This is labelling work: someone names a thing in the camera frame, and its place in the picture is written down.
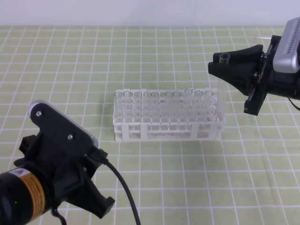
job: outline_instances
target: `test tube rack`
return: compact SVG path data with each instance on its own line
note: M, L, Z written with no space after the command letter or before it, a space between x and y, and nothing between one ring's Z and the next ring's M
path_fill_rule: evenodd
M224 101L224 93L219 88L116 90L115 140L220 140L226 122Z

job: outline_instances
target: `black cylinder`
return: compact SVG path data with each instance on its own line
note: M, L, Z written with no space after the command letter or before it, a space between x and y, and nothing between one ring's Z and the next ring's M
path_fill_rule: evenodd
M12 171L0 174L0 225L27 224L49 208L43 182L22 167ZM18 171L27 177L18 176Z

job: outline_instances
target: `green grid mat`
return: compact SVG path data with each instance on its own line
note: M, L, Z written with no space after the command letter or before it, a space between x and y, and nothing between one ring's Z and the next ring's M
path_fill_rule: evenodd
M221 142L116 143L116 89L216 87L215 52L268 47L282 27L0 27L0 172L38 129L26 115L44 99L100 140L131 188L142 225L300 223L300 113L268 95L258 117L228 86ZM122 186L105 166L93 178L115 207L104 219L70 204L71 225L133 225ZM50 213L32 225L59 224Z

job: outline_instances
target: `white wall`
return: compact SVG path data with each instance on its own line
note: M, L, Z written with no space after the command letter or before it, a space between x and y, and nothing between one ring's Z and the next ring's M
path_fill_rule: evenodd
M0 24L284 25L300 0L2 0Z

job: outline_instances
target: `white grid line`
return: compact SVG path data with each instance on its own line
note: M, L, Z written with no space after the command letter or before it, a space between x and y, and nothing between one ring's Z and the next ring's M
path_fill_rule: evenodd
M176 75L175 75L175 65L174 65L174 54L173 54L172 31L171 31L171 27L170 27L170 37L171 37L171 51L172 51L173 73L174 73L174 85L175 85L175 90L177 90L177 88L176 88Z
M187 184L186 184L185 168L184 168L184 161L183 161L182 142L180 142L180 152L181 152L181 164L182 164L182 171L183 171L184 197L185 197L185 204L187 207L187 224L189 225L190 222L189 222L189 212L188 212L188 195L187 195Z
M276 120L276 118L275 118L275 115L274 115L274 112L273 112L272 106L271 106L271 104L269 103L268 97L266 97L266 99L265 99L265 102L267 102L267 103L268 103L268 105L270 106L271 113L272 113L272 115L273 115L273 118L274 118L274 121L275 121L275 124L276 124L277 130L278 130L279 136L280 136L280 138L281 138L281 140L282 140L282 142L283 142L283 147L284 147L284 149L285 149L285 152L286 152L286 154L287 154L287 158L288 158L288 161L289 161L290 167L291 167L291 169L292 169L292 173L293 173L294 179L295 179L295 181L296 181L296 184L297 184L297 186L298 186L298 188L299 188L299 190L300 190L300 186L299 186L299 182L298 182L297 176L296 176L296 174L295 174L295 171L293 170L293 165L292 165L292 162L291 162L290 156L289 156L289 154L288 154L288 151L287 151L287 149L286 149L286 146L285 146L284 139L282 138L281 131L280 131L279 127L278 127L278 123L277 123L277 120Z
M236 124L239 124L236 115L235 115L234 117L235 117ZM240 127L239 127L239 126L238 126L238 130L239 130L239 134L240 134L240 139L243 140L242 135L241 135L241 132L240 132ZM244 154L245 154L247 166L248 166L248 168L249 168L249 170L250 170L250 165L249 165L249 162L248 162L248 158L247 158L247 153L246 153L246 149L245 149L244 142L242 142L242 146L243 146L243 151L244 151ZM252 177L252 173L249 173L249 174L250 174L250 178L251 178L252 185L253 185L253 187L255 187L254 181L253 181L253 177ZM262 224L264 225L264 219L263 219L263 214L262 214L261 206L260 206L260 204L259 204L258 197L257 197L257 193L256 193L255 190L254 190L254 194L255 194L257 206L258 206L258 209L259 209L259 214L260 214L260 216L261 216Z
M202 38L202 34L201 34L201 29L199 27L199 33L200 33L200 39L201 39L201 43L203 44L203 38ZM205 53L205 50L204 50L204 46L202 45L202 51L203 51L203 54ZM206 55L204 54L204 62L205 62L205 66L206 66L206 72L208 72L208 64L207 64L207 61L206 61ZM207 78L208 78L208 81L209 81L209 85L210 85L210 88L211 88L211 83L210 83L210 75L207 74Z
M192 73L192 68L191 68L191 60L189 58L189 50L188 50L188 38L187 38L187 30L184 28L184 34L186 36L186 46L187 46L187 57L188 57L188 65L189 65L189 70L191 74L191 81L192 81L192 89L194 89L194 81L193 81L193 73Z
M4 76L3 76L3 81L5 80L5 78L6 78L7 74L8 74L8 70L9 70L11 64L12 64L12 61L13 61L13 58L11 59L9 65L8 65L8 67L7 67L7 69L6 69L6 72L5 72ZM5 119L4 119L3 124L2 124L2 126L1 126L1 129L0 129L0 134L2 134L2 130L3 130L4 124L5 124L5 122L6 122L6 119L7 119L8 115L9 115L10 109L11 109L11 106L9 106L9 108L8 108L7 114L6 114L6 116L5 116Z
M230 189L230 192L231 192L232 202L233 202L233 206L234 206L234 213L235 213L237 225L240 225L240 221L239 221L239 217L238 217L238 212L236 210L235 199L234 199L234 195L233 195L233 187L232 187L231 178L230 178L230 171L228 169L227 160L226 160L226 156L227 155L225 154L224 146L223 146L223 142L222 141L221 141L221 145L222 145L222 153L223 153L224 161L225 161L225 167L226 167L226 170L227 170L227 177L228 177L228 181L229 181L229 189Z
M204 156L204 151L203 151L203 145L202 142L200 142L200 146L201 146L201 152L202 155ZM208 176L207 176L207 170L206 170L206 164L205 164L205 159L203 157L203 166L204 166L204 173L205 173L205 180L206 180L206 190L208 192L208 200L210 202L210 215L211 215L211 220L212 220L212 224L215 224L215 219L214 219L214 214L213 214L213 207L212 207L212 203L211 203L211 196L210 196L210 185L208 182Z
M285 209L284 209L284 207L283 207L282 199L281 199L280 192L279 192L279 188L278 188L278 185L277 185L276 177L275 177L275 174L274 174L274 171L273 171L273 168L272 168L272 164L271 164L271 161L270 161L270 157L269 157L269 154L268 154L268 152L267 152L267 150L266 150L266 147L265 147L265 144L264 144L264 141L263 141L263 136L262 136L261 131L260 131L260 129L259 129L259 126L258 126L258 122L257 122L257 118L256 118L256 117L255 117L255 123L256 123L256 126L257 126L257 128L258 128L258 133L259 133L259 135L260 135L260 137L261 137L261 139L262 139L263 149L264 149L264 151L265 151L265 153L266 153L266 156L267 156L267 159L268 159L268 163L269 163L270 168L271 168L271 173L272 173L272 177L273 177L273 180L274 180L274 183L275 183L275 186L276 186L276 190L277 190L277 194L278 194L278 197L279 197L279 201L280 201L280 204L282 205L282 212L283 212L283 215L284 215L284 218L285 218L285 222L286 222L286 224L288 224L288 220L287 220L287 217L286 217Z
M80 43L82 42L82 39L83 39L83 33L84 33L84 27L82 28L82 31L81 31ZM76 72L76 68L77 68L80 48L81 48L81 46L79 45L77 56L76 56L76 62L75 62L75 66L74 66L74 70L73 70L73 74L72 74L72 81L71 81L71 85L70 85L70 89L69 89L69 93L68 93L68 97L67 97L67 103L70 101L70 95L71 95L71 90L72 90L73 81L74 81L74 77L75 77L75 72ZM65 114L67 114L67 110L68 110L68 105L66 105ZM65 214L65 219L66 220L68 218L68 209L69 209L69 207L70 207L70 203L67 204L67 210L66 210L66 214Z
M163 157L162 157L162 148L161 142L159 142L160 148L160 182L161 182L161 198L162 198L162 209L163 209L163 225L165 225L165 198L164 198L164 178L163 178Z

